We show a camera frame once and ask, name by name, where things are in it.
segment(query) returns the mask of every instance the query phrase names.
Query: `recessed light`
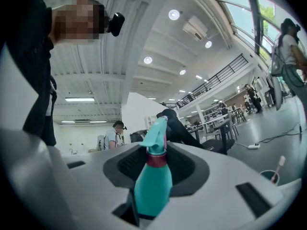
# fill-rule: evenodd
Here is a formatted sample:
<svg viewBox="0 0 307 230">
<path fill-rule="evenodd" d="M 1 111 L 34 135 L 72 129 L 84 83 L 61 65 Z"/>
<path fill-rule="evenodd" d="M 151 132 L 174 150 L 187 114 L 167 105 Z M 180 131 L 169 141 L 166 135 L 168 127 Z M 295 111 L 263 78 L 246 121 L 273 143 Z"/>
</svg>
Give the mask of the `recessed light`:
<svg viewBox="0 0 307 230">
<path fill-rule="evenodd" d="M 150 63 L 152 63 L 152 61 L 153 61 L 153 59 L 150 56 L 147 56 L 147 57 L 144 58 L 145 64 L 150 64 Z"/>
<path fill-rule="evenodd" d="M 205 44 L 205 47 L 206 48 L 210 48 L 212 46 L 212 42 L 211 41 L 208 41 L 206 44 Z"/>
<path fill-rule="evenodd" d="M 67 98 L 65 98 L 65 100 L 67 102 L 94 102 L 95 101 L 95 99 L 93 97 L 89 97 L 89 98 L 82 98 L 82 97 L 70 98 L 70 97 L 67 97 Z"/>
<path fill-rule="evenodd" d="M 171 10 L 171 11 L 168 13 L 168 17 L 169 17 L 172 21 L 178 20 L 179 16 L 180 16 L 180 13 L 179 13 L 177 10 Z"/>
<path fill-rule="evenodd" d="M 90 121 L 91 124 L 96 124 L 96 123 L 106 123 L 106 121 Z"/>
</svg>

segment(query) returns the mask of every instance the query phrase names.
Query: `floor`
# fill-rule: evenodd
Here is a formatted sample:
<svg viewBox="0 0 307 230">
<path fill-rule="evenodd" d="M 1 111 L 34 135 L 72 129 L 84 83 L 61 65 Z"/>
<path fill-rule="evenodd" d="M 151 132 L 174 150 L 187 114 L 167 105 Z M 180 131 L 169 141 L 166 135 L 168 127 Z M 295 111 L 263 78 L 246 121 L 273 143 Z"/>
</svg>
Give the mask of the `floor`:
<svg viewBox="0 0 307 230">
<path fill-rule="evenodd" d="M 237 124 L 239 132 L 236 143 L 251 145 L 265 138 L 280 135 L 301 123 L 302 135 L 284 136 L 269 143 L 261 143 L 259 149 L 247 149 L 235 144 L 228 155 L 243 161 L 254 170 L 276 170 L 280 157 L 286 157 L 280 169 L 279 185 L 289 183 L 301 176 L 307 163 L 307 131 L 304 113 L 297 97 L 286 100 L 279 111 L 275 107 L 264 108 L 261 114 L 248 115 L 246 123 Z M 289 134 L 299 133 L 299 124 Z"/>
</svg>

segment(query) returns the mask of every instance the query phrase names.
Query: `white power strip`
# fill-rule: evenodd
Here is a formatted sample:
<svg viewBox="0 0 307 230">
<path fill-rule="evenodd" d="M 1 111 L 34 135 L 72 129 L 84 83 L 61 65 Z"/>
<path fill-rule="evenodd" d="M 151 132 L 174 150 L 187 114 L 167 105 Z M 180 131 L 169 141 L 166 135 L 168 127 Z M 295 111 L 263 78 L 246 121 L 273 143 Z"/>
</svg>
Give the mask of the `white power strip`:
<svg viewBox="0 0 307 230">
<path fill-rule="evenodd" d="M 260 144 L 257 143 L 257 145 L 256 145 L 256 144 L 249 145 L 249 146 L 248 146 L 248 149 L 258 149 L 259 147 L 260 147 Z"/>
</svg>

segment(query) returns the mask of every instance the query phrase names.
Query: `round ceiling light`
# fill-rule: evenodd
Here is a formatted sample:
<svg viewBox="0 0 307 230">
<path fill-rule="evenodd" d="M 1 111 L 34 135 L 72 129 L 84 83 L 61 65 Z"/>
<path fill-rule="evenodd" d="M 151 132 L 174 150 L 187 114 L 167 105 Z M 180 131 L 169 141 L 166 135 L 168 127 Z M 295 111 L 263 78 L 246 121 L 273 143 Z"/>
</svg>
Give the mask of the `round ceiling light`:
<svg viewBox="0 0 307 230">
<path fill-rule="evenodd" d="M 212 42 L 211 41 L 208 41 L 206 44 L 205 44 L 205 47 L 206 48 L 210 48 L 212 46 Z"/>
<path fill-rule="evenodd" d="M 153 61 L 153 59 L 149 56 L 145 57 L 145 59 L 144 59 L 145 64 L 150 64 L 150 63 L 152 63 L 152 61 Z"/>
<path fill-rule="evenodd" d="M 169 17 L 172 21 L 178 20 L 179 16 L 180 16 L 180 13 L 179 13 L 177 10 L 171 10 L 171 11 L 168 13 L 168 17 Z"/>
</svg>

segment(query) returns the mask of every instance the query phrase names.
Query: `spray bottle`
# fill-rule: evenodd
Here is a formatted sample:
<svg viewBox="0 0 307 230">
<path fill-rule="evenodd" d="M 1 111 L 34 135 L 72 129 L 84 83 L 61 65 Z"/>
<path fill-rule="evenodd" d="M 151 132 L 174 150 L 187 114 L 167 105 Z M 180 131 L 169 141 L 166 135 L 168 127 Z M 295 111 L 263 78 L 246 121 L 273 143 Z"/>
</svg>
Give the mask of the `spray bottle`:
<svg viewBox="0 0 307 230">
<path fill-rule="evenodd" d="M 147 147 L 146 164 L 136 181 L 134 195 L 140 217 L 153 219 L 166 206 L 173 186 L 166 162 L 167 117 L 157 119 L 141 146 Z"/>
</svg>

